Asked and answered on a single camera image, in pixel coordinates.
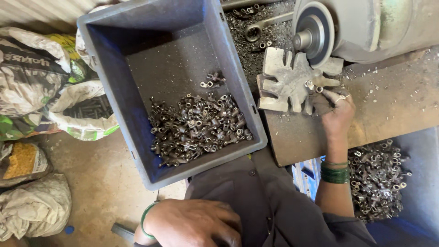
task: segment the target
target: wooden workbench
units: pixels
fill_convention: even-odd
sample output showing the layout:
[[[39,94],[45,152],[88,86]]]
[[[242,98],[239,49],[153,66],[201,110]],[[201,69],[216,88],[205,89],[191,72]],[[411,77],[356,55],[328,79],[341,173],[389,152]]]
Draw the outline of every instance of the wooden workbench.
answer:
[[[438,64],[439,47],[432,47],[427,53],[416,51],[376,64],[345,67],[340,81],[357,107],[349,147],[439,125]],[[319,117],[273,111],[265,111],[265,117],[279,166],[325,154],[326,138]]]

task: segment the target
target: hand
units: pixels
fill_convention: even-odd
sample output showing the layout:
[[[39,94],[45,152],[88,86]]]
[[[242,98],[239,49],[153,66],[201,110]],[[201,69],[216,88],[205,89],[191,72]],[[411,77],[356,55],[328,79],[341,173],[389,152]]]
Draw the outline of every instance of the hand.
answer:
[[[147,213],[144,230],[163,247],[241,246],[239,215],[230,205],[216,201],[161,201]]]
[[[323,89],[322,95],[335,105],[334,108],[322,116],[323,128],[325,129],[328,141],[340,138],[347,139],[348,130],[356,109],[352,96],[343,88],[331,91]],[[346,99],[340,99],[341,95],[349,96]],[[315,105],[315,107],[316,111],[318,111],[318,108],[322,107],[322,105]]]

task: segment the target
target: gray plastic crate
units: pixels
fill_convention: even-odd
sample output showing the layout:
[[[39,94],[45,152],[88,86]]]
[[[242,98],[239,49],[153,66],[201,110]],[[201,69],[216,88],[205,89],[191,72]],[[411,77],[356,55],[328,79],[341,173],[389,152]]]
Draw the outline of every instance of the gray plastic crate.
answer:
[[[218,0],[131,0],[77,21],[145,187],[159,189],[266,146],[256,104]],[[207,73],[227,81],[199,86]],[[230,92],[254,140],[241,141],[179,167],[158,168],[150,146],[149,97],[176,102],[187,93]]]

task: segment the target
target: metal shaft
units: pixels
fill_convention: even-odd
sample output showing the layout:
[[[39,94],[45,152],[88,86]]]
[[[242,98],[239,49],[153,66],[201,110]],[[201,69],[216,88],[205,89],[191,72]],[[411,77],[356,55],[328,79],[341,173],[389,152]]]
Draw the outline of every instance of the metal shaft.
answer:
[[[223,7],[223,11],[226,12],[242,7],[252,6],[254,4],[271,4],[279,1],[282,0],[231,0],[222,2],[221,7]]]

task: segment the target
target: person's left hand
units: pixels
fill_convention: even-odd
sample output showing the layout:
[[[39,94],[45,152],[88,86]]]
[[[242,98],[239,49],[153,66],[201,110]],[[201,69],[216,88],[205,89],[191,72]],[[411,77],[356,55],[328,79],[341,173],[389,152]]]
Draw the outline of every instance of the person's left hand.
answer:
[[[240,247],[241,228],[230,205],[208,200],[167,199],[152,207],[144,220],[145,232],[163,247]]]

